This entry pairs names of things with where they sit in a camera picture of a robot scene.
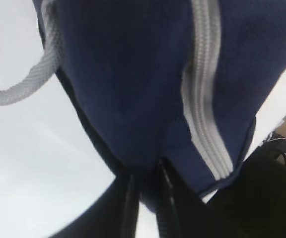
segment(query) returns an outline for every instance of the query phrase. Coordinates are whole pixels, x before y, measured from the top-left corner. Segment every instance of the zipper teeth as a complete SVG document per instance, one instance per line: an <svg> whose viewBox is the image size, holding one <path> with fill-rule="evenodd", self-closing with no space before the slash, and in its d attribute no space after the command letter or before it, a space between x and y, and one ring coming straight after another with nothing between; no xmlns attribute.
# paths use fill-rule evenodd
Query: zipper teeth
<svg viewBox="0 0 286 238"><path fill-rule="evenodd" d="M160 238L167 238L169 237L168 234L168 226L166 222L166 215L162 208L158 208L156 211L156 218L157 218L157 224L158 224L158 234Z"/></svg>
<svg viewBox="0 0 286 238"><path fill-rule="evenodd" d="M183 82L182 82L182 99L183 99L183 104L184 104L184 115L186 118L186 121L188 122L189 130L191 132L192 136L192 142L197 148L199 154L201 155L202 159L206 163L206 165L210 168L214 178L218 180L221 175L219 171L217 171L214 163L212 160L209 159L208 155L206 154L206 151L203 147L203 145L200 142L199 136L196 132L195 129L195 123L194 119L192 117L192 112L191 112L191 90L190 88L192 87L191 80L192 80L192 72L191 72L191 66L190 64L187 65L187 68L184 70L183 73Z"/></svg>
<svg viewBox="0 0 286 238"><path fill-rule="evenodd" d="M212 91L215 69L218 60L220 44L215 41L218 37L220 43L219 18L211 19L209 0L192 0L194 27L195 27L195 53L193 65L193 78L190 81L190 105L192 123L196 131L196 147L202 158L211 167L216 179L227 177L232 171L230 156L225 148L215 125L212 110ZM216 10L215 15L219 16L218 4L212 5ZM211 24L217 29L214 34L211 32Z"/></svg>

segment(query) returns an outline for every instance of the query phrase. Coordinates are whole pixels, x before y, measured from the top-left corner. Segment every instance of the black object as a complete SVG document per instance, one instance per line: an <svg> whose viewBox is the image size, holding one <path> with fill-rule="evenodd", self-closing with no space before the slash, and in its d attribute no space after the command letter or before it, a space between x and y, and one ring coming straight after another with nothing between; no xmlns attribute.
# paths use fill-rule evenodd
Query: black object
<svg viewBox="0 0 286 238"><path fill-rule="evenodd" d="M238 179L209 201L255 238L286 238L286 167L269 142L244 163Z"/></svg>
<svg viewBox="0 0 286 238"><path fill-rule="evenodd" d="M274 137L263 145L264 150L272 151L274 149L280 150L286 153L286 138L281 135L274 134Z"/></svg>
<svg viewBox="0 0 286 238"><path fill-rule="evenodd" d="M134 238L139 191L133 176L117 176L100 199L52 238Z"/></svg>
<svg viewBox="0 0 286 238"><path fill-rule="evenodd" d="M233 222L205 205L164 160L159 170L157 221L161 238L247 238Z"/></svg>

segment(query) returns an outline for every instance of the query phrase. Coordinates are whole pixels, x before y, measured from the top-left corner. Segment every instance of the drawstring bag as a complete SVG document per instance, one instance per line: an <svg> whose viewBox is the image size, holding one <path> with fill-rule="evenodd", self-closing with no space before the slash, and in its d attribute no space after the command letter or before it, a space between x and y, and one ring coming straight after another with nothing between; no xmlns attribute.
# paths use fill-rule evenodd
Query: drawstring bag
<svg viewBox="0 0 286 238"><path fill-rule="evenodd" d="M116 175L57 237L134 237L139 199L169 237L161 218L180 209L175 200L203 207L200 198L238 175L255 114L286 69L286 1L33 3L45 52L21 83L0 91L0 106L25 99L56 73ZM184 184L186 200L178 202L175 184ZM206 227L199 225L200 235ZM173 237L187 237L182 229Z"/></svg>

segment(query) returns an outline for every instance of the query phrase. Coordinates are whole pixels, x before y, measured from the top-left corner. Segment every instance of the bag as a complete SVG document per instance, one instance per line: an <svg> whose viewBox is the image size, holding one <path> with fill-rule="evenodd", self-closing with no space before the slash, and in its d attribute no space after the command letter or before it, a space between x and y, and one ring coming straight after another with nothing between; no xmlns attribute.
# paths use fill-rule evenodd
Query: bag
<svg viewBox="0 0 286 238"><path fill-rule="evenodd" d="M33 2L45 54L0 105L56 71L116 184L133 175L152 211L160 161L200 198L233 182L286 69L286 1Z"/></svg>

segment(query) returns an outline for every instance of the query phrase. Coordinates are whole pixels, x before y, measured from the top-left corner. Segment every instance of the zipper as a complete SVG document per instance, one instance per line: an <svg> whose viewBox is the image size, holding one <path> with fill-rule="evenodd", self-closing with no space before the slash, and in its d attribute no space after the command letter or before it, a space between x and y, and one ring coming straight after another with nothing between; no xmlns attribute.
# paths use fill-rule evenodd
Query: zipper
<svg viewBox="0 0 286 238"><path fill-rule="evenodd" d="M192 142L216 180L233 171L230 155L215 123L213 91L220 51L218 0L191 0L194 55L183 73L184 115Z"/></svg>

